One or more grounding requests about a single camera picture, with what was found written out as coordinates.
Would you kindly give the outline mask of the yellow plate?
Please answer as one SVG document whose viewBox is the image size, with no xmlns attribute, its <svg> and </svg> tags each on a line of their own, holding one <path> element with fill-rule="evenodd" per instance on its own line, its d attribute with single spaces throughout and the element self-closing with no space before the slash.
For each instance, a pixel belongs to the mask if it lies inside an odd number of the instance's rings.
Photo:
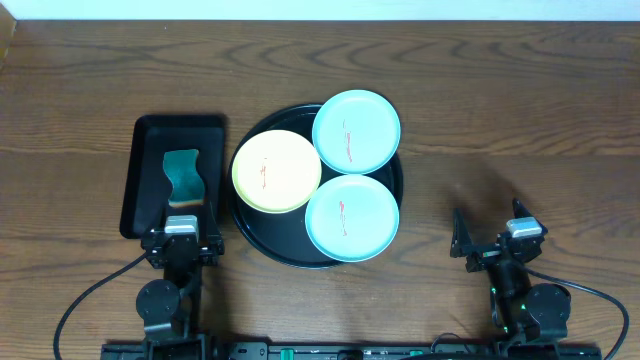
<svg viewBox="0 0 640 360">
<path fill-rule="evenodd" d="M 287 130 L 251 137 L 239 147 L 231 169 L 241 200 L 269 214 L 300 208 L 317 190 L 321 175 L 321 160 L 311 142 Z"/>
</svg>

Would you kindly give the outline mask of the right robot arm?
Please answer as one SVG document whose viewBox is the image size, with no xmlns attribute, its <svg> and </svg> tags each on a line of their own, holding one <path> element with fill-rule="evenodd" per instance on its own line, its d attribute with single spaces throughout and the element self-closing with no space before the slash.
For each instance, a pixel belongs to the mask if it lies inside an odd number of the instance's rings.
<svg viewBox="0 0 640 360">
<path fill-rule="evenodd" d="M 533 285 L 525 264 L 542 253 L 548 233 L 522 203 L 512 201 L 514 218 L 489 244 L 477 244 L 460 210 L 453 212 L 450 256 L 465 258 L 466 271 L 485 271 L 491 284 L 493 318 L 514 342 L 554 341 L 568 335 L 571 295 L 561 285 Z"/>
</svg>

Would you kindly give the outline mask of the green yellow sponge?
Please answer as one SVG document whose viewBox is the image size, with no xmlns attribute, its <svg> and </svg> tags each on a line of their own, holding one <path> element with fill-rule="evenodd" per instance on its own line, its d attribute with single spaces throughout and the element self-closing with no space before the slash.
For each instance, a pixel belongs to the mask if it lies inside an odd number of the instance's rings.
<svg viewBox="0 0 640 360">
<path fill-rule="evenodd" d="M 205 200 L 205 185 L 197 171 L 197 149 L 166 152 L 163 171 L 172 190 L 168 204 L 173 208 L 199 206 Z"/>
</svg>

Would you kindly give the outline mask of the light blue plate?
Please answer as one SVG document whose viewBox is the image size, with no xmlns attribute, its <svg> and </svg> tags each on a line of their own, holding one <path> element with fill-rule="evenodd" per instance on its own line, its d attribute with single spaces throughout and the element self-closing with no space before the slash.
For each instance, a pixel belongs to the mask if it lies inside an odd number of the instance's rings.
<svg viewBox="0 0 640 360">
<path fill-rule="evenodd" d="M 368 174 L 396 153 L 401 123 L 385 97 L 368 90 L 348 90 L 320 107 L 311 137 L 329 168 L 342 174 Z"/>
<path fill-rule="evenodd" d="M 394 240 L 399 205 L 387 187 L 364 175 L 341 175 L 322 184 L 309 200 L 305 227 L 311 243 L 340 262 L 362 262 Z"/>
</svg>

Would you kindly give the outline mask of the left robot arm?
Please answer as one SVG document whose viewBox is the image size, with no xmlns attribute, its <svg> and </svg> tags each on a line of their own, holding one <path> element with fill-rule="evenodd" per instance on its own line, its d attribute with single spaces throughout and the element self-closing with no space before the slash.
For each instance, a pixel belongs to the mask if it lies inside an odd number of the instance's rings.
<svg viewBox="0 0 640 360">
<path fill-rule="evenodd" d="M 215 266 L 224 254 L 220 232 L 207 232 L 202 240 L 194 233 L 153 230 L 141 238 L 147 260 L 163 272 L 147 283 L 136 298 L 136 310 L 151 342 L 188 338 L 197 328 L 202 268 Z"/>
</svg>

